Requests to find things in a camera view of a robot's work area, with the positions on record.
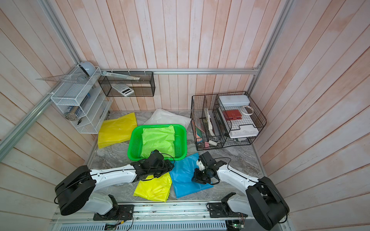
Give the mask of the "neon yellow raincoat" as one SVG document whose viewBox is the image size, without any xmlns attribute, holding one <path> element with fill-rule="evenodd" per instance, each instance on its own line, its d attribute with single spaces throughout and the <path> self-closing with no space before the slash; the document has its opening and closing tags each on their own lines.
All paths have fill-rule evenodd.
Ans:
<svg viewBox="0 0 370 231">
<path fill-rule="evenodd" d="M 166 202 L 171 191 L 172 179 L 169 173 L 165 173 L 159 178 L 148 176 L 140 181 L 134 196 L 155 202 Z"/>
</svg>

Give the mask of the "blue raincoat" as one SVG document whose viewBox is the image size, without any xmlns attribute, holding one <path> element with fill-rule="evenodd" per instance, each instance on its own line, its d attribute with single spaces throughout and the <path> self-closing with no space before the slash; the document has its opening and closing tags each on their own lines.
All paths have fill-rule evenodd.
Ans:
<svg viewBox="0 0 370 231">
<path fill-rule="evenodd" d="M 173 170 L 170 171 L 172 185 L 177 199 L 213 188 L 212 185 L 200 184 L 192 181 L 195 169 L 198 168 L 196 164 L 198 158 L 199 154 L 195 153 L 182 160 L 176 161 Z"/>
</svg>

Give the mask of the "lime green raincoat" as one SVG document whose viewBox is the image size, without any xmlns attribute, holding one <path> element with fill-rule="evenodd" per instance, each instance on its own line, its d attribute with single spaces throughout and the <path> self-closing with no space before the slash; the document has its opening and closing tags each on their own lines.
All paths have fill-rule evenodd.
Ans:
<svg viewBox="0 0 370 231">
<path fill-rule="evenodd" d="M 142 133 L 141 157 L 148 158 L 152 151 L 175 157 L 175 131 L 172 125 L 162 128 L 144 128 Z"/>
</svg>

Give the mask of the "green plastic basket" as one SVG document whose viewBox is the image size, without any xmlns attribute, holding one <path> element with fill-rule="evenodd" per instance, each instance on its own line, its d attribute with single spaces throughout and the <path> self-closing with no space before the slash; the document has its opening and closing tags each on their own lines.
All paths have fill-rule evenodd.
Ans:
<svg viewBox="0 0 370 231">
<path fill-rule="evenodd" d="M 165 159 L 179 161 L 187 156 L 187 131 L 182 125 L 142 125 L 131 134 L 127 156 L 132 161 L 148 158 L 158 150 Z"/>
</svg>

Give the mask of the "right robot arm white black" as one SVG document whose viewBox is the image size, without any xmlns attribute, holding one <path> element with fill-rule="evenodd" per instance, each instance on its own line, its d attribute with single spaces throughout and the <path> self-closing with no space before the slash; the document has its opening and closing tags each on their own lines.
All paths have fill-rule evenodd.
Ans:
<svg viewBox="0 0 370 231">
<path fill-rule="evenodd" d="M 268 231 L 287 221 L 290 208 L 270 178 L 251 177 L 232 168 L 225 158 L 213 158 L 205 152 L 197 160 L 192 181 L 211 185 L 212 179 L 226 182 L 244 194 L 231 192 L 219 203 L 208 203 L 212 218 L 252 217 Z"/>
</svg>

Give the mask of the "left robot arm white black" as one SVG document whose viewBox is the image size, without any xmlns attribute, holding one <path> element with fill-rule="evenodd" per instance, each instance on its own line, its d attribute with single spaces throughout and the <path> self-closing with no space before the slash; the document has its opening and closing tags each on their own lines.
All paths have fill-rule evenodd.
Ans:
<svg viewBox="0 0 370 231">
<path fill-rule="evenodd" d="M 110 169 L 89 169 L 83 165 L 75 169 L 55 187 L 54 203 L 63 216 L 80 210 L 93 212 L 102 219 L 112 220 L 120 215 L 119 205 L 112 195 L 100 195 L 98 190 L 121 183 L 159 178 L 174 168 L 175 159 L 158 150 L 148 158 Z"/>
</svg>

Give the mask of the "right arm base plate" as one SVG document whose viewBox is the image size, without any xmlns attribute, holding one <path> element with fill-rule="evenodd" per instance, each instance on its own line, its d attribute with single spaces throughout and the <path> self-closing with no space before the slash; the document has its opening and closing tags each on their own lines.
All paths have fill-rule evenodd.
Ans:
<svg viewBox="0 0 370 231">
<path fill-rule="evenodd" d="M 211 218 L 246 218 L 247 214 L 233 212 L 225 203 L 208 203 L 206 205 Z"/>
</svg>

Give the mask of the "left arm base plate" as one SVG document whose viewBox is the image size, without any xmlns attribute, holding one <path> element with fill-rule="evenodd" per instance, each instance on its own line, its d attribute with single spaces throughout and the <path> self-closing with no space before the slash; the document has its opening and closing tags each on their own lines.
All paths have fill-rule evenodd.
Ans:
<svg viewBox="0 0 370 231">
<path fill-rule="evenodd" d="M 116 208 L 112 208 L 107 214 L 99 215 L 94 214 L 94 221 L 111 221 L 111 220 L 121 220 L 128 221 L 133 218 L 134 205 L 118 205 Z"/>
</svg>

